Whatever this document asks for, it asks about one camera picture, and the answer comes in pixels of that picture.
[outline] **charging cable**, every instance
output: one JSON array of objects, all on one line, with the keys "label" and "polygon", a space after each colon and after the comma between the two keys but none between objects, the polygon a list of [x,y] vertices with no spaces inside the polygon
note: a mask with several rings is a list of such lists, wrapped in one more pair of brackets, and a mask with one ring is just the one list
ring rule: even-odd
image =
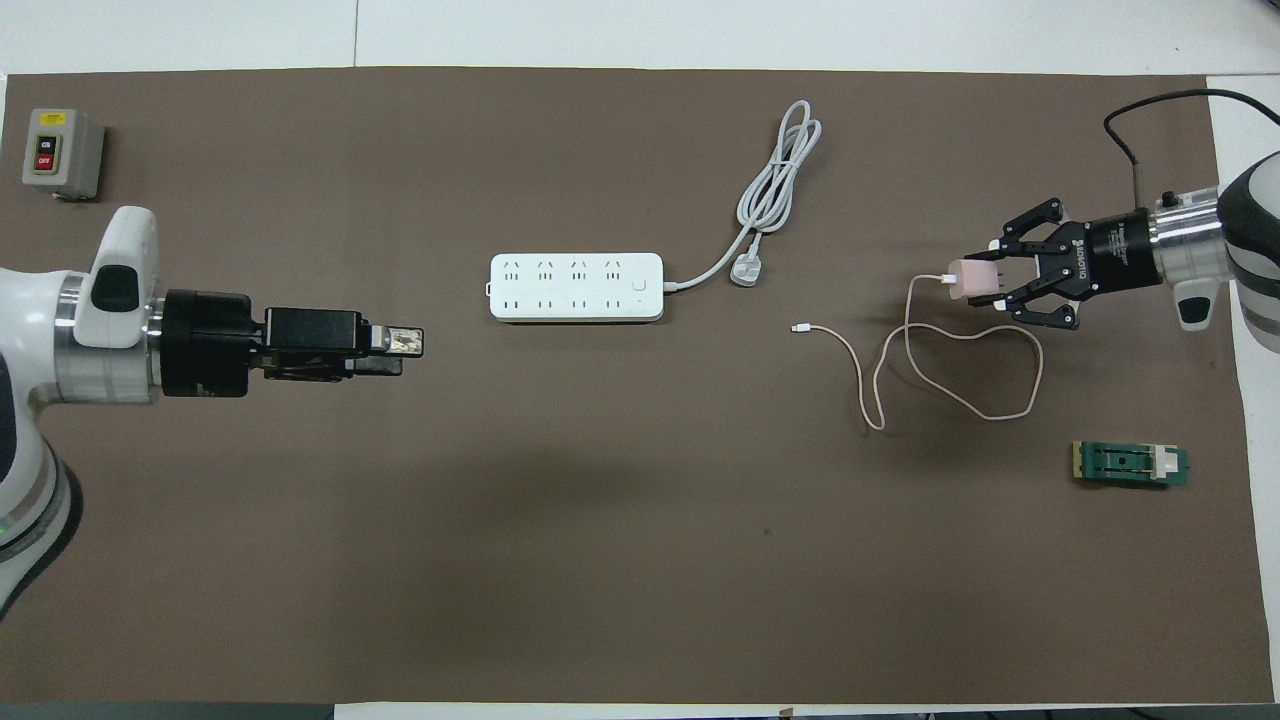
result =
[{"label": "charging cable", "polygon": [[[955,269],[955,268],[956,268],[956,264],[952,264],[952,268],[948,268],[948,270],[950,269]],[[915,374],[922,380],[924,380],[925,383],[928,383],[928,384],[933,386],[934,388],[942,391],[951,400],[955,400],[960,405],[964,405],[965,407],[968,407],[969,411],[972,411],[974,415],[982,418],[983,420],[993,420],[995,421],[995,420],[1016,420],[1018,418],[1025,418],[1028,414],[1030,414],[1032,407],[1036,405],[1036,395],[1039,392],[1041,379],[1044,377],[1044,348],[1041,346],[1039,340],[1034,334],[1032,334],[1028,331],[1025,331],[1023,328],[1019,328],[1016,325],[996,325],[993,328],[987,328],[987,329],[982,331],[980,333],[975,333],[975,334],[956,334],[956,333],[952,333],[952,332],[947,332],[947,331],[945,331],[945,329],[942,329],[942,328],[940,328],[937,325],[932,325],[929,323],[913,323],[911,322],[911,295],[915,292],[915,283],[916,283],[916,281],[922,281],[922,279],[934,279],[934,281],[938,281],[942,284],[957,286],[959,288],[964,288],[964,284],[965,284],[963,275],[957,275],[955,273],[948,273],[948,274],[945,274],[945,275],[915,275],[914,278],[911,278],[911,282],[906,286],[906,307],[905,307],[905,310],[902,313],[902,324],[899,325],[899,327],[896,327],[896,328],[893,328],[893,331],[891,333],[888,333],[888,337],[884,338],[884,346],[881,348],[879,361],[876,363],[876,369],[872,370],[872,396],[876,400],[876,414],[877,414],[877,416],[879,416],[878,421],[872,420],[870,414],[867,411],[867,400],[865,400],[865,393],[864,393],[864,388],[863,388],[863,365],[858,360],[858,352],[854,351],[854,346],[850,345],[849,341],[844,338],[844,336],[841,336],[836,331],[833,331],[833,329],[831,329],[828,327],[823,327],[823,325],[814,325],[812,323],[800,323],[797,325],[791,325],[791,332],[794,332],[794,333],[806,333],[806,332],[810,332],[810,331],[818,331],[818,332],[829,334],[831,337],[838,340],[840,343],[845,346],[845,350],[849,351],[849,356],[854,359],[854,372],[855,372],[855,374],[858,377],[858,409],[861,410],[861,413],[863,413],[863,420],[867,421],[867,427],[872,428],[873,430],[883,430],[884,429],[884,406],[881,404],[881,396],[879,396],[879,374],[881,374],[881,370],[884,368],[884,359],[888,356],[888,346],[890,346],[890,343],[893,342],[893,337],[897,336],[899,333],[902,333],[902,345],[906,348],[906,359],[911,363],[911,369],[915,370]],[[952,292],[952,297],[963,297],[963,296],[964,295],[957,295],[956,292]],[[924,370],[920,369],[920,365],[916,364],[915,356],[911,355],[911,331],[913,329],[933,331],[933,332],[936,332],[938,334],[942,334],[942,336],[946,336],[946,337],[948,337],[951,340],[961,340],[961,341],[965,341],[965,340],[978,340],[978,338],[983,338],[983,337],[987,337],[988,334],[997,333],[997,332],[1015,332],[1015,333],[1020,333],[1020,334],[1025,336],[1027,340],[1029,340],[1030,343],[1032,343],[1032,346],[1036,348],[1036,382],[1032,383],[1032,393],[1030,393],[1030,397],[1027,400],[1027,407],[1024,407],[1019,413],[1012,413],[1012,414],[1009,414],[1009,415],[988,415],[987,413],[983,413],[982,410],[979,410],[974,404],[969,402],[968,400],[960,397],[959,395],[956,395],[955,392],[952,392],[951,389],[948,389],[947,387],[945,387],[942,383],[940,383],[940,382],[934,380],[933,378],[925,375]]]},{"label": "charging cable", "polygon": [[[791,117],[797,111],[801,113],[801,117],[795,124],[791,124]],[[664,282],[662,283],[663,292],[689,290],[721,272],[751,231],[755,231],[755,238],[748,251],[733,261],[730,278],[742,287],[754,286],[762,269],[760,238],[778,231],[791,217],[791,197],[796,173],[800,172],[801,163],[809,156],[809,151],[818,143],[820,136],[822,123],[810,117],[809,102],[806,100],[792,102],[778,124],[778,142],[773,146],[769,161],[746,186],[742,197],[737,201],[737,222],[742,225],[737,237],[730,243],[719,261],[705,273],[691,281]]]}]

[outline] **power strip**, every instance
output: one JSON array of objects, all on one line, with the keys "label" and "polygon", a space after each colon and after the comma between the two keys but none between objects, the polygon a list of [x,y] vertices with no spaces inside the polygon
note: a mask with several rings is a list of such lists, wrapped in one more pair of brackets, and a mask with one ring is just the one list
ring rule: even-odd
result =
[{"label": "power strip", "polygon": [[654,252],[503,252],[489,263],[489,313],[504,323],[650,323],[662,318]]}]

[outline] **white floor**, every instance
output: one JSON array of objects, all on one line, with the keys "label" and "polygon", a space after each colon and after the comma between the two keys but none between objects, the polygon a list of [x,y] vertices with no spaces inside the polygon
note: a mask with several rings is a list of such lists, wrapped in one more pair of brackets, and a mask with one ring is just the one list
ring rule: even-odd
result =
[{"label": "white floor", "polygon": [[[19,73],[352,65],[1207,74],[1213,87],[1280,108],[1280,12],[1263,0],[0,0],[0,94],[6,74]],[[1280,149],[1280,128],[1245,108],[1212,100],[1211,113],[1221,178]],[[1233,329],[1271,661],[1280,669],[1280,405],[1271,400],[1280,393],[1280,356],[1248,336],[1236,304]],[[340,706],[338,717],[709,717],[781,710],[379,703]],[[797,706],[796,714],[906,710]]]}]

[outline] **green electronic component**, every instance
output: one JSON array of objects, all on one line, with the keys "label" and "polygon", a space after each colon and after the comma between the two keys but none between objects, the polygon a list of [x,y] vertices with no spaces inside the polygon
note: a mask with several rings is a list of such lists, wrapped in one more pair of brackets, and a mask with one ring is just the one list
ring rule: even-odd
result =
[{"label": "green electronic component", "polygon": [[1187,484],[1187,451],[1174,445],[1071,443],[1076,478],[1098,483]]}]

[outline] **metallic cylinder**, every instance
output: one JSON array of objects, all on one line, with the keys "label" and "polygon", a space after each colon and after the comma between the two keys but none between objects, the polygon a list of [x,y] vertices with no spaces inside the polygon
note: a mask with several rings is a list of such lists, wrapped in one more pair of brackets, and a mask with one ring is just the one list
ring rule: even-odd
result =
[{"label": "metallic cylinder", "polygon": [[83,273],[69,273],[58,293],[54,366],[63,402],[150,404],[160,384],[159,341],[163,301],[147,305],[143,337],[133,347],[87,347],[76,341],[76,307]]},{"label": "metallic cylinder", "polygon": [[1193,279],[1231,279],[1216,187],[1179,195],[1176,205],[1157,208],[1151,214],[1149,229],[1156,268],[1170,286]]}]

